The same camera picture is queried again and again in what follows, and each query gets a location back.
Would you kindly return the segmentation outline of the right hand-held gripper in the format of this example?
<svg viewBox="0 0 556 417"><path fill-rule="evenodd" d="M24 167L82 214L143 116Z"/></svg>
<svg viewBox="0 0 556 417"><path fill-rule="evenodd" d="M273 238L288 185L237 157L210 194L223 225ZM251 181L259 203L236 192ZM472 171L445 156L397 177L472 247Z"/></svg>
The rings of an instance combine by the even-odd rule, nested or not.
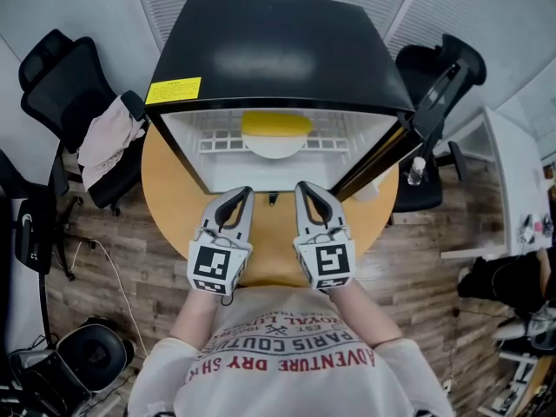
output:
<svg viewBox="0 0 556 417"><path fill-rule="evenodd" d="M355 244L341 202L311 182L295 186L297 260L313 290L348 285L355 277Z"/></svg>

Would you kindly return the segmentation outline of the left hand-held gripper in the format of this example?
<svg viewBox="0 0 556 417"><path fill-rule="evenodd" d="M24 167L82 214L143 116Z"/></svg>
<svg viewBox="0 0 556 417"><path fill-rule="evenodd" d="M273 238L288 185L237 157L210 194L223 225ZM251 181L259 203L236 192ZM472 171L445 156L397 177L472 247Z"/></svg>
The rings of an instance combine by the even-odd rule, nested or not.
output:
<svg viewBox="0 0 556 417"><path fill-rule="evenodd" d="M238 187L210 202L202 226L189 242L187 278L190 286L205 293L231 296L247 268L253 246L248 238L255 204L249 186ZM232 236L220 232L230 232Z"/></svg>

